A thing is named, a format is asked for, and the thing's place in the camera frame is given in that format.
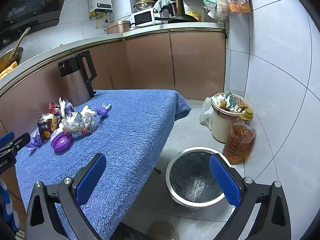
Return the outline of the purple plastic lid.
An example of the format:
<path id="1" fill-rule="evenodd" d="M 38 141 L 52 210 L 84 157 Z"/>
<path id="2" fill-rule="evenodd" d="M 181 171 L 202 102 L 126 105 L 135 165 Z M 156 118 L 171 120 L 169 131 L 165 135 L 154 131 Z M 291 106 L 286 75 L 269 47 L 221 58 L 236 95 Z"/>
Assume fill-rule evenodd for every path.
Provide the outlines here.
<path id="1" fill-rule="evenodd" d="M 63 152 L 70 148 L 72 142 L 72 135 L 62 131 L 51 140 L 50 146 L 56 152 Z"/>

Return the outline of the white tissue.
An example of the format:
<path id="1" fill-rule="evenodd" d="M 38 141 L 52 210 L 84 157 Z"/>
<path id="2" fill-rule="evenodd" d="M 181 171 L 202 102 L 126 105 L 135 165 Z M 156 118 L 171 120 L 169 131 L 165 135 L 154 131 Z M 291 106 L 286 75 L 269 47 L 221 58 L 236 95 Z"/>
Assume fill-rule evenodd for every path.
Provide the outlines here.
<path id="1" fill-rule="evenodd" d="M 71 114 L 75 112 L 75 108 L 71 102 L 65 101 L 65 100 L 62 100 L 62 98 L 59 98 L 59 104 L 60 104 L 61 116 L 63 118 L 66 116 L 71 116 Z"/>

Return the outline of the cream full trash bucket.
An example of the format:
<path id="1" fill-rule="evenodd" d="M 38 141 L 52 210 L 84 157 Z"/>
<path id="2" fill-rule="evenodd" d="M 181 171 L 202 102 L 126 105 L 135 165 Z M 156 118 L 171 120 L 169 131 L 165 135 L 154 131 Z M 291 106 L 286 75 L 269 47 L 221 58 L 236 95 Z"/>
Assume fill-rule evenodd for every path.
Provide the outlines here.
<path id="1" fill-rule="evenodd" d="M 240 115 L 249 108 L 249 103 L 241 96 L 230 90 L 215 94 L 211 98 L 213 115 L 211 131 L 213 137 L 225 143 L 233 123 L 240 119 Z"/>

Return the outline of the white plastic bag on floor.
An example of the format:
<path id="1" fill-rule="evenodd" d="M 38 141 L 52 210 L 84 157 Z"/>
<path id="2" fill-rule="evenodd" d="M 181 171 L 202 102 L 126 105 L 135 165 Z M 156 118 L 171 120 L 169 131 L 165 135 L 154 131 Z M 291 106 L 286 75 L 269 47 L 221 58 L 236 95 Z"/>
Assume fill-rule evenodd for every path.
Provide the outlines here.
<path id="1" fill-rule="evenodd" d="M 212 98 L 207 97 L 202 105 L 202 113 L 200 114 L 199 122 L 201 125 L 212 129 L 213 107 Z"/>

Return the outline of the clear plastic bag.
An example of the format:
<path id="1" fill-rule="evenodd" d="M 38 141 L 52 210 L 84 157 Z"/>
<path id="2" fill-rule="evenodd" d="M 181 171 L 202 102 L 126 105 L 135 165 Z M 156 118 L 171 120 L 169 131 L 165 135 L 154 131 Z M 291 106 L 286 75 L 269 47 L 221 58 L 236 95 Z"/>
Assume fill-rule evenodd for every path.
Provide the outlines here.
<path id="1" fill-rule="evenodd" d="M 84 112 L 72 112 L 62 119 L 62 124 L 66 132 L 76 135 L 93 133 L 97 128 L 95 111 L 87 109 Z"/>

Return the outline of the black range hood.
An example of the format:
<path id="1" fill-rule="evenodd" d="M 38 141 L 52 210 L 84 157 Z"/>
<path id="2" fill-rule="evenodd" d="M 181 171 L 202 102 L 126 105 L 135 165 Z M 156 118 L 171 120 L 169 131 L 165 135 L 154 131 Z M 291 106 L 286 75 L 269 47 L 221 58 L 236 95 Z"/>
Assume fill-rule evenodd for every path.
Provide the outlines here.
<path id="1" fill-rule="evenodd" d="M 17 41 L 23 32 L 30 33 L 56 26 L 65 0 L 13 0 L 1 12 L 1 48 Z"/>

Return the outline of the red snack wrapper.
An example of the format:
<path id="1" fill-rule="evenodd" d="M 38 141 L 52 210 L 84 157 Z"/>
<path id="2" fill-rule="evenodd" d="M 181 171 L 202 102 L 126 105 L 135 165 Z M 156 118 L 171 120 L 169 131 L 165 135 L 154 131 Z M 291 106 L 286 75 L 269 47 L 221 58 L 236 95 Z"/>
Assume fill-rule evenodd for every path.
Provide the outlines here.
<path id="1" fill-rule="evenodd" d="M 61 113 L 61 108 L 59 105 L 57 105 L 54 102 L 50 102 L 48 105 L 49 113 L 53 115 L 60 115 Z"/>

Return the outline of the black steel electric kettle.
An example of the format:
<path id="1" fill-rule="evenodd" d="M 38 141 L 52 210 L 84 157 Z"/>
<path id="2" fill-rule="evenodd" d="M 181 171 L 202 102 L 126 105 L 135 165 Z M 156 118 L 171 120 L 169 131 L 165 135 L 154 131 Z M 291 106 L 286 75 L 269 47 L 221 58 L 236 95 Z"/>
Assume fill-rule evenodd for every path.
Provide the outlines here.
<path id="1" fill-rule="evenodd" d="M 97 77 L 89 50 L 82 51 L 58 63 L 67 100 L 73 106 L 81 105 L 93 98 L 92 81 Z"/>

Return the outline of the black frying pan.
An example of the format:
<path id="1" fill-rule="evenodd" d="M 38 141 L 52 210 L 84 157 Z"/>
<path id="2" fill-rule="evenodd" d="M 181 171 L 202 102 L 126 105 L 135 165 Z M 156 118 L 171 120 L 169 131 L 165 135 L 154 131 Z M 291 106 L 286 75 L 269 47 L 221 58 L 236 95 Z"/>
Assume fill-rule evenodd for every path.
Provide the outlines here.
<path id="1" fill-rule="evenodd" d="M 174 15 L 172 17 L 155 17 L 157 21 L 167 21 L 168 23 L 198 22 L 196 18 L 187 14 Z"/>

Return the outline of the steel trash bin black liner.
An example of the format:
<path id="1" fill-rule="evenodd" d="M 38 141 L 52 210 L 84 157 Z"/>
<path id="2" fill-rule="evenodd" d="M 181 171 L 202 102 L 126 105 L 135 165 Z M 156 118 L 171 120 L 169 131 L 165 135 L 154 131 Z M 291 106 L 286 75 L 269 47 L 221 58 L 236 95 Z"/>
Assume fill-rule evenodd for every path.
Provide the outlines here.
<path id="1" fill-rule="evenodd" d="M 165 183 L 176 203 L 195 210 L 223 200 L 225 195 L 209 168 L 210 157 L 218 153 L 208 147 L 191 147 L 171 159 Z"/>

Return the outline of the purple wrapper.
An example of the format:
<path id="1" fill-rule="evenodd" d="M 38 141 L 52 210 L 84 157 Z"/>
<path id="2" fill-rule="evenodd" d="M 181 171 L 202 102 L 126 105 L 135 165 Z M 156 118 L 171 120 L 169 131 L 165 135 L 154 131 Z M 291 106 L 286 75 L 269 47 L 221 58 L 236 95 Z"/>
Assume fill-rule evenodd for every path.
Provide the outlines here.
<path id="1" fill-rule="evenodd" d="M 30 152 L 35 151 L 37 148 L 39 148 L 43 144 L 43 141 L 41 139 L 39 130 L 36 129 L 33 131 L 33 133 L 30 135 L 30 142 L 25 146 L 27 150 Z"/>
<path id="2" fill-rule="evenodd" d="M 103 103 L 102 106 L 99 106 L 99 107 L 95 106 L 92 108 L 92 110 L 95 111 L 95 113 L 99 115 L 101 118 L 105 118 L 107 117 L 109 111 L 111 110 L 111 104 Z"/>

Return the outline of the cooking oil bottle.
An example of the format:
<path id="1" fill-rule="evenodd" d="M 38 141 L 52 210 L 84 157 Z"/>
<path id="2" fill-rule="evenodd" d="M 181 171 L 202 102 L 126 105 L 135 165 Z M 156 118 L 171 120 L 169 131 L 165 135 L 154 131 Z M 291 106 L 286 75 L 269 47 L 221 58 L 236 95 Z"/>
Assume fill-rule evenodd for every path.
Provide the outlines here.
<path id="1" fill-rule="evenodd" d="M 253 111 L 247 108 L 240 114 L 239 121 L 232 124 L 229 130 L 223 155 L 233 165 L 244 163 L 250 155 L 256 136 L 252 120 Z"/>

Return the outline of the blue towel cloth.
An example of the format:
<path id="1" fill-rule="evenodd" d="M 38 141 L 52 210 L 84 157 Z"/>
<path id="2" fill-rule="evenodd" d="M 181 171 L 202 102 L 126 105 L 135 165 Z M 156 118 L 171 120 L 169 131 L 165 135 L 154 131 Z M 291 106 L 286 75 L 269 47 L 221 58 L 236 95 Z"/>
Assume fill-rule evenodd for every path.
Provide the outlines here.
<path id="1" fill-rule="evenodd" d="M 71 147 L 55 152 L 50 141 L 34 151 L 17 154 L 16 175 L 24 205 L 33 185 L 60 183 L 74 176 L 97 153 L 106 157 L 106 169 L 82 211 L 102 239 L 109 239 L 148 180 L 175 121 L 191 107 L 174 90 L 99 90 L 89 108 L 111 106 L 97 118 L 93 133 L 76 135 Z"/>

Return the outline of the brown kitchen cabinets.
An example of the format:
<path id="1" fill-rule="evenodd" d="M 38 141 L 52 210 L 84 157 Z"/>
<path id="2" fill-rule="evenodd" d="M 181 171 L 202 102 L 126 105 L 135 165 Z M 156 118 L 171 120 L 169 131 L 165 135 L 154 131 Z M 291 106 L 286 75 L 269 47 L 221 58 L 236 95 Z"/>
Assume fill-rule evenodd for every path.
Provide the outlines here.
<path id="1" fill-rule="evenodd" d="M 225 37 L 218 31 L 164 31 L 99 42 L 89 49 L 96 90 L 173 89 L 186 99 L 204 100 L 223 91 Z M 17 67 L 1 87 L 1 132 L 16 135 L 35 129 L 48 104 L 83 91 L 76 80 L 67 86 L 58 64 L 71 53 L 51 57 L 23 71 Z"/>

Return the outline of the white microwave oven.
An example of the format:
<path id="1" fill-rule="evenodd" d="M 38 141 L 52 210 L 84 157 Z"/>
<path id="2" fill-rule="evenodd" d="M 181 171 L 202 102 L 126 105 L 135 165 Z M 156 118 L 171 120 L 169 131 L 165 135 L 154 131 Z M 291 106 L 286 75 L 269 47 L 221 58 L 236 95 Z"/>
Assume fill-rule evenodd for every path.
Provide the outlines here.
<path id="1" fill-rule="evenodd" d="M 153 8 L 135 12 L 134 14 L 132 14 L 132 17 L 135 26 L 142 27 L 156 23 Z"/>

